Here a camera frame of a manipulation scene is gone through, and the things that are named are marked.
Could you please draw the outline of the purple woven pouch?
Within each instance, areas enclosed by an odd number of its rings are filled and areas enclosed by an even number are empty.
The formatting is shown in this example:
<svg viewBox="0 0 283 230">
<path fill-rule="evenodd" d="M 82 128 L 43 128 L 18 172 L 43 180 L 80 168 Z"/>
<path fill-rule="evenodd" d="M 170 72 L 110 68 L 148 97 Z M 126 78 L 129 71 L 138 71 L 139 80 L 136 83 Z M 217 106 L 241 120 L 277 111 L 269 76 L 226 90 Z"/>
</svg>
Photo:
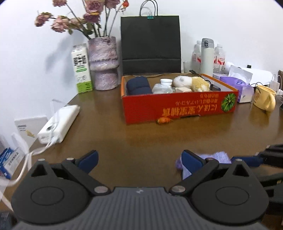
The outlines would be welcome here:
<svg viewBox="0 0 283 230">
<path fill-rule="evenodd" d="M 206 159 L 215 159 L 215 160 L 219 161 L 220 164 L 231 164 L 230 158 L 228 157 L 227 153 L 224 152 L 224 151 L 216 152 L 216 153 L 211 154 L 211 155 L 210 154 L 201 154 L 201 155 L 198 155 L 198 156 L 203 158 L 206 161 L 206 163 L 207 163 Z M 181 156 L 176 160 L 175 165 L 176 165 L 176 169 L 181 171 L 182 180 L 184 180 L 184 179 L 186 179 L 186 178 L 188 178 L 189 176 L 192 175 L 192 174 L 186 174 L 186 172 L 183 173 Z"/>
</svg>

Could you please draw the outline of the cream cube charger gadget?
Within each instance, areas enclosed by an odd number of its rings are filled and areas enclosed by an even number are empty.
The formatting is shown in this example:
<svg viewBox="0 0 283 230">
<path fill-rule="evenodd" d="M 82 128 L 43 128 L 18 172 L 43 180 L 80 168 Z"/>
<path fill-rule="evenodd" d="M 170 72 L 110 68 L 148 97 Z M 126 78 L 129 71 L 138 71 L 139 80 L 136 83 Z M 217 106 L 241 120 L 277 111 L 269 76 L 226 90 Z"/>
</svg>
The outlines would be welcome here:
<svg viewBox="0 0 283 230">
<path fill-rule="evenodd" d="M 187 87 L 176 87 L 175 92 L 176 93 L 190 93 L 192 92 L 192 89 L 187 88 Z"/>
</svg>

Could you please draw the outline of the white yellow plush toy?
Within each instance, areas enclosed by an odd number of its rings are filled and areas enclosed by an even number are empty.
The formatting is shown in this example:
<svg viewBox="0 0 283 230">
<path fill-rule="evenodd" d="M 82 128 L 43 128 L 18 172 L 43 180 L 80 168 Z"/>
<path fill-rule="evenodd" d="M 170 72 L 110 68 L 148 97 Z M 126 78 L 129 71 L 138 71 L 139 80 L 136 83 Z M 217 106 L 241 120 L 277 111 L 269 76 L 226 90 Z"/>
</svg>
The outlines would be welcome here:
<svg viewBox="0 0 283 230">
<path fill-rule="evenodd" d="M 202 77 L 177 76 L 173 79 L 173 85 L 175 87 L 189 88 L 193 92 L 210 91 L 210 84 Z"/>
</svg>

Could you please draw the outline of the navy blue zip case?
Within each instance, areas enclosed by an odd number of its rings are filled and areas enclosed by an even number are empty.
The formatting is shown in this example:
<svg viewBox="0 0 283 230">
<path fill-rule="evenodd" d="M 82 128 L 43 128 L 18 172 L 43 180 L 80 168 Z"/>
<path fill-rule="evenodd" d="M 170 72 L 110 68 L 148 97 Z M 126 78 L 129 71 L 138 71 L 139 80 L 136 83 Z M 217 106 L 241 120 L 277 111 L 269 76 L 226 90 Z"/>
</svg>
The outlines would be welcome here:
<svg viewBox="0 0 283 230">
<path fill-rule="evenodd" d="M 128 95 L 152 94 L 149 81 L 144 76 L 135 77 L 126 83 Z"/>
</svg>

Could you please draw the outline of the small orange snack packet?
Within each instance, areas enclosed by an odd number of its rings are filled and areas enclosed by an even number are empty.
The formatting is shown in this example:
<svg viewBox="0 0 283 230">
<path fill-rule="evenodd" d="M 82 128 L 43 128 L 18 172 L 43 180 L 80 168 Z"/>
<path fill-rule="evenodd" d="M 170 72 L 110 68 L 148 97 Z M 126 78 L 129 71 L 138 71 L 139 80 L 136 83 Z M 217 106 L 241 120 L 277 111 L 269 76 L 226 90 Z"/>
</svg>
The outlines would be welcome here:
<svg viewBox="0 0 283 230">
<path fill-rule="evenodd" d="M 160 117 L 157 119 L 156 123 L 159 125 L 164 125 L 172 122 L 173 120 L 168 117 Z"/>
</svg>

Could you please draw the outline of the white booklet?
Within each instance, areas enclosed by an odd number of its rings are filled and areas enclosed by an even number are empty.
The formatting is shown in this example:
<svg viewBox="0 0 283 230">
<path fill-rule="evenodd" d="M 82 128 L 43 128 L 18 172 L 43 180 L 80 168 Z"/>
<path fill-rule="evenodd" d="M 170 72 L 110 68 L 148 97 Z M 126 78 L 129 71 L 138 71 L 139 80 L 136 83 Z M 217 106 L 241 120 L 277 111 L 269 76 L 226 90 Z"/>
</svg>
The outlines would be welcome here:
<svg viewBox="0 0 283 230">
<path fill-rule="evenodd" d="M 20 136 L 26 141 L 28 147 L 31 147 L 37 139 L 38 132 L 47 123 L 46 116 L 37 116 L 32 118 L 15 119 L 14 123 Z"/>
</svg>

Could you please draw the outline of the red cardboard box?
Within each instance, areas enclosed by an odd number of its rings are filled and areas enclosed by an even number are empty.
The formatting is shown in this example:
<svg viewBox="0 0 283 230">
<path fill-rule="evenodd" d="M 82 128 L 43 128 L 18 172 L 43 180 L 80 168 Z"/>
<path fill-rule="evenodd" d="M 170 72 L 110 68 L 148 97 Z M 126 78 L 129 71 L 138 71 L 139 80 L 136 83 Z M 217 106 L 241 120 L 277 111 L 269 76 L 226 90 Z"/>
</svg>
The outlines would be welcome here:
<svg viewBox="0 0 283 230">
<path fill-rule="evenodd" d="M 126 85 L 134 76 L 123 76 L 121 99 L 126 124 L 156 121 L 161 117 L 177 119 L 234 112 L 238 90 L 209 75 L 203 74 L 202 77 L 220 90 L 204 93 L 128 95 Z"/>
</svg>

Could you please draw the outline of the blue white box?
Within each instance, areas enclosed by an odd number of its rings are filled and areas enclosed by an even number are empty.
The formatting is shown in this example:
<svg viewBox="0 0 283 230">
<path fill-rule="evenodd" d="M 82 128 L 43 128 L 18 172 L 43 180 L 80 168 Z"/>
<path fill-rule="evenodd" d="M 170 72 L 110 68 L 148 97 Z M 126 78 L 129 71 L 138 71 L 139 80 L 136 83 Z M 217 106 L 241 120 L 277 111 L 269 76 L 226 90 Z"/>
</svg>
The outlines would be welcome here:
<svg viewBox="0 0 283 230">
<path fill-rule="evenodd" d="M 15 150 L 6 148 L 1 154 L 0 171 L 1 176 L 8 180 L 11 180 L 14 172 L 19 166 L 20 162 L 24 158 L 24 153 L 21 149 Z"/>
</svg>

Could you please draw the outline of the purple tissue pack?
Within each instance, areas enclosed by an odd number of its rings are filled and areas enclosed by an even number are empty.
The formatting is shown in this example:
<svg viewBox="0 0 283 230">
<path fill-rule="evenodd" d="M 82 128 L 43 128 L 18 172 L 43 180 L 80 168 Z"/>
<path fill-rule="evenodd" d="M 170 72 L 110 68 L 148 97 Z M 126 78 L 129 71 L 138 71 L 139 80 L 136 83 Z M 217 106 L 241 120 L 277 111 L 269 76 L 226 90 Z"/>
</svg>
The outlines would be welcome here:
<svg viewBox="0 0 283 230">
<path fill-rule="evenodd" d="M 228 76 L 221 76 L 220 81 L 238 90 L 238 103 L 250 103 L 254 88 L 250 85 L 252 73 L 236 66 L 230 66 Z"/>
</svg>

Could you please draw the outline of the yellow ceramic mug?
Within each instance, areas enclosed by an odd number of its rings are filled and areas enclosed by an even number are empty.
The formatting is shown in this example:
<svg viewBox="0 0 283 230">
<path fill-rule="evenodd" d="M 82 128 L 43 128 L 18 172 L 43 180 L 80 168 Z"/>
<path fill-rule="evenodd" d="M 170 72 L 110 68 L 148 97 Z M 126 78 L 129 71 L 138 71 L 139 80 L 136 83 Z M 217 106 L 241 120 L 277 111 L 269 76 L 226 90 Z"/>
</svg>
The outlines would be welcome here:
<svg viewBox="0 0 283 230">
<path fill-rule="evenodd" d="M 276 92 L 269 87 L 257 85 L 253 96 L 253 104 L 266 112 L 272 112 L 276 106 Z"/>
</svg>

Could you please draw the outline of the water bottle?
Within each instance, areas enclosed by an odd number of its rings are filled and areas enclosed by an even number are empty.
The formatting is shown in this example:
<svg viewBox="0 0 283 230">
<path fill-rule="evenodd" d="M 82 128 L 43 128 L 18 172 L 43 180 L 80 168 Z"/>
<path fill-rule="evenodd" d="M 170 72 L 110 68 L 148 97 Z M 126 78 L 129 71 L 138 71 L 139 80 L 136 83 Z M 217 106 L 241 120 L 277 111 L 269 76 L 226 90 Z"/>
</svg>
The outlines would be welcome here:
<svg viewBox="0 0 283 230">
<path fill-rule="evenodd" d="M 218 44 L 214 49 L 214 64 L 213 72 L 214 73 L 223 73 L 226 64 L 226 55 L 221 44 Z"/>
<path fill-rule="evenodd" d="M 197 41 L 192 52 L 192 69 L 196 73 L 201 71 L 201 41 Z"/>
</svg>

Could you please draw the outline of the purple marbled vase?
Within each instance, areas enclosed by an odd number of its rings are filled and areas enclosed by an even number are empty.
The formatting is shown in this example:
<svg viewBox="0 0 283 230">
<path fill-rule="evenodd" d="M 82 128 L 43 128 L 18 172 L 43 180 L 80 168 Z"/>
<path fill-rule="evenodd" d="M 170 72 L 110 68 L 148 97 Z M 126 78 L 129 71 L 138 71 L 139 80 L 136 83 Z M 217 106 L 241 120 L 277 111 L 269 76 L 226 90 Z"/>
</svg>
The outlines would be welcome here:
<svg viewBox="0 0 283 230">
<path fill-rule="evenodd" d="M 98 91 L 114 89 L 119 84 L 116 37 L 96 37 L 88 41 L 88 60 L 94 88 Z"/>
</svg>

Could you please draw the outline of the milk carton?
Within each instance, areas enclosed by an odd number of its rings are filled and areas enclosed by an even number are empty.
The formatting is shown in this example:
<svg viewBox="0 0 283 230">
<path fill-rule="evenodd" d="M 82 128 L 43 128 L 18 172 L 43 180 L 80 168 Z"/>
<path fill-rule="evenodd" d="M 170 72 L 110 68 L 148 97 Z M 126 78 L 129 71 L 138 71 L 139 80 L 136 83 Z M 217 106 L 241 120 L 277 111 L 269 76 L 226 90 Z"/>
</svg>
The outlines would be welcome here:
<svg viewBox="0 0 283 230">
<path fill-rule="evenodd" d="M 74 45 L 71 52 L 71 57 L 78 93 L 92 91 L 93 86 L 89 69 L 86 43 Z"/>
</svg>

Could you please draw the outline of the white thermos bottle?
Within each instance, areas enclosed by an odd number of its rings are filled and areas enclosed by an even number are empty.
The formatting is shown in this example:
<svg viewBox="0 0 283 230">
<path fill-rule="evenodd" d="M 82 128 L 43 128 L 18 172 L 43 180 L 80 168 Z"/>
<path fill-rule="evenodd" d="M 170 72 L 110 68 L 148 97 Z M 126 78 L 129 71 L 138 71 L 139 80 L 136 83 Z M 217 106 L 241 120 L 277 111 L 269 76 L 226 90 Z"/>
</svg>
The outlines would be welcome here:
<svg viewBox="0 0 283 230">
<path fill-rule="evenodd" d="M 201 41 L 201 74 L 212 77 L 214 65 L 214 41 L 203 38 Z"/>
</svg>

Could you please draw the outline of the black paper bag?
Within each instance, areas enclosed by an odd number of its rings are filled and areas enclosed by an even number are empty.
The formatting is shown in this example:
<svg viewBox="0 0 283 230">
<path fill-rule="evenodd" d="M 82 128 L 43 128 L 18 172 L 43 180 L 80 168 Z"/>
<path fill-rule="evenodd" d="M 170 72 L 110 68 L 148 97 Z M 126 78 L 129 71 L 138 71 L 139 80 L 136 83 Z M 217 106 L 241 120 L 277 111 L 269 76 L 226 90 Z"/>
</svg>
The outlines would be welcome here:
<svg viewBox="0 0 283 230">
<path fill-rule="evenodd" d="M 124 75 L 180 73 L 179 16 L 121 17 Z"/>
</svg>

